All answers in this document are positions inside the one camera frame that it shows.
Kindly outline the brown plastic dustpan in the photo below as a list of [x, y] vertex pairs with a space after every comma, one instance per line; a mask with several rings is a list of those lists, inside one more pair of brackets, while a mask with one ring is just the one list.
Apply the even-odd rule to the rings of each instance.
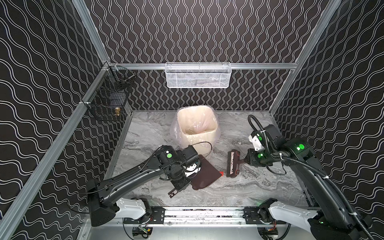
[[220, 177], [222, 174], [204, 156], [199, 155], [199, 160], [196, 163], [187, 168], [182, 167], [181, 178], [174, 180], [169, 177], [174, 189], [168, 192], [168, 195], [173, 198], [188, 186], [192, 186], [195, 191], [202, 190]]

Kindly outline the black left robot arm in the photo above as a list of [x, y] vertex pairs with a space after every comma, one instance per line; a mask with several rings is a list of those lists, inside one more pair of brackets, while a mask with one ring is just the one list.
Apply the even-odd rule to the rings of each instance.
[[130, 200], [120, 207], [118, 201], [132, 190], [164, 174], [177, 191], [184, 190], [191, 179], [186, 176], [187, 168], [200, 161], [193, 146], [175, 150], [172, 146], [161, 146], [151, 156], [136, 167], [109, 179], [86, 183], [86, 194], [92, 227], [99, 227], [114, 219], [118, 212], [141, 210], [132, 220], [145, 222], [152, 213], [148, 201]]

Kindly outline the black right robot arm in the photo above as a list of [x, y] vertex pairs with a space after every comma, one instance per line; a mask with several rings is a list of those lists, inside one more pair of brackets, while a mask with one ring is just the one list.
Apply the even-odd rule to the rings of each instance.
[[300, 178], [319, 205], [318, 210], [289, 206], [270, 198], [256, 213], [245, 213], [244, 218], [258, 217], [264, 224], [278, 221], [311, 233], [317, 240], [373, 239], [369, 229], [372, 218], [359, 213], [343, 192], [330, 179], [311, 146], [302, 139], [286, 141], [273, 126], [251, 126], [249, 136], [254, 147], [248, 150], [244, 163], [269, 169], [273, 163], [288, 166]]

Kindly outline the brown cartoon-face hand broom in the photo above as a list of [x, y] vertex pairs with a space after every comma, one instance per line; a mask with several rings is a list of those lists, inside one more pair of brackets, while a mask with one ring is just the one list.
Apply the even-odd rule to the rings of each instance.
[[227, 178], [235, 178], [240, 174], [240, 166], [245, 163], [240, 156], [241, 152], [238, 150], [231, 150], [228, 152]]

